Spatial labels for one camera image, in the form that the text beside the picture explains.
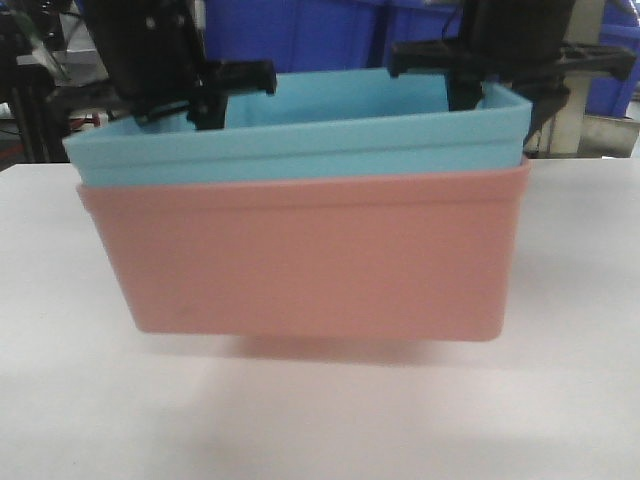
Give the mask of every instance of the light blue plastic bin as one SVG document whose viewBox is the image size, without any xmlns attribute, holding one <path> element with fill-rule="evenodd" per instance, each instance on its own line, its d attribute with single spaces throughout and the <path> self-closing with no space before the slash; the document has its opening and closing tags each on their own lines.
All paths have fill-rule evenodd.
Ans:
<svg viewBox="0 0 640 480">
<path fill-rule="evenodd" d="M 517 166 L 530 104 L 487 84 L 476 110 L 449 112 L 444 78 L 386 70 L 295 73 L 275 96 L 229 102 L 224 130 L 185 115 L 132 119 L 65 140 L 85 185 L 167 185 L 485 170 Z"/>
</svg>

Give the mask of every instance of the blue storage crate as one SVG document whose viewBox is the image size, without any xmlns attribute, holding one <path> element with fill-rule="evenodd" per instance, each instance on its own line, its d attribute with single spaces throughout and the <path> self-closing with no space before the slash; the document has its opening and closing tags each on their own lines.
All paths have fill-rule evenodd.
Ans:
<svg viewBox="0 0 640 480">
<path fill-rule="evenodd" d="M 208 0 L 212 60 L 274 62 L 278 72 L 367 66 L 386 0 Z"/>
<path fill-rule="evenodd" d="M 64 143 L 89 186 L 280 180 L 514 167 L 528 101 L 487 84 L 475 110 L 449 112 L 442 75 L 350 70 L 280 75 L 275 96 L 232 97 L 224 130 L 186 115 L 124 119 Z"/>
<path fill-rule="evenodd" d="M 637 27 L 638 12 L 633 0 L 607 0 L 604 5 L 602 23 L 605 25 L 623 25 Z"/>
<path fill-rule="evenodd" d="M 423 0 L 391 0 L 389 6 L 385 63 L 395 42 L 439 40 L 451 19 L 445 38 L 456 37 L 462 9 L 456 5 L 425 5 Z"/>
<path fill-rule="evenodd" d="M 603 25 L 600 43 L 627 47 L 640 55 L 640 27 Z M 640 61 L 636 60 L 629 78 L 624 82 L 613 78 L 596 78 L 591 82 L 587 113 L 622 118 L 640 81 Z"/>
</svg>

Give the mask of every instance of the table surface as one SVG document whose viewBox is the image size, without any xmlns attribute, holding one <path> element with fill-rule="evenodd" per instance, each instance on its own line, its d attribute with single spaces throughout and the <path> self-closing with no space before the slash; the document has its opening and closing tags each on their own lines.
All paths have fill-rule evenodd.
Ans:
<svg viewBox="0 0 640 480">
<path fill-rule="evenodd" d="M 640 478 L 640 160 L 534 164 L 489 343 L 140 333 L 77 182 L 0 173 L 1 478 Z"/>
</svg>

